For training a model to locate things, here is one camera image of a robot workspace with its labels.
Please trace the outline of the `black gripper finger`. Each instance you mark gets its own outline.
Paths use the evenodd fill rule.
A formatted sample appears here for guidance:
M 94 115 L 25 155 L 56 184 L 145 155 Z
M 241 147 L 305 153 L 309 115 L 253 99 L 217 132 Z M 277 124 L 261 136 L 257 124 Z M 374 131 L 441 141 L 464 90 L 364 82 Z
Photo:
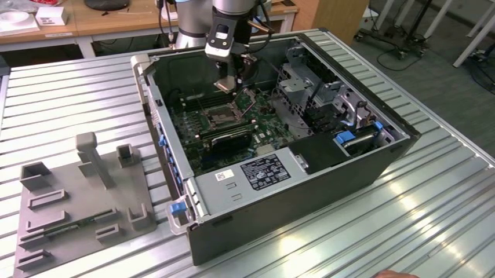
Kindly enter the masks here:
M 242 83 L 254 76 L 257 70 L 257 58 L 252 54 L 240 55 L 237 68 L 237 83 Z
M 217 68 L 217 78 L 222 79 L 228 76 L 236 76 L 236 67 L 234 62 L 229 60 L 228 62 L 217 61 L 216 62 L 216 68 Z

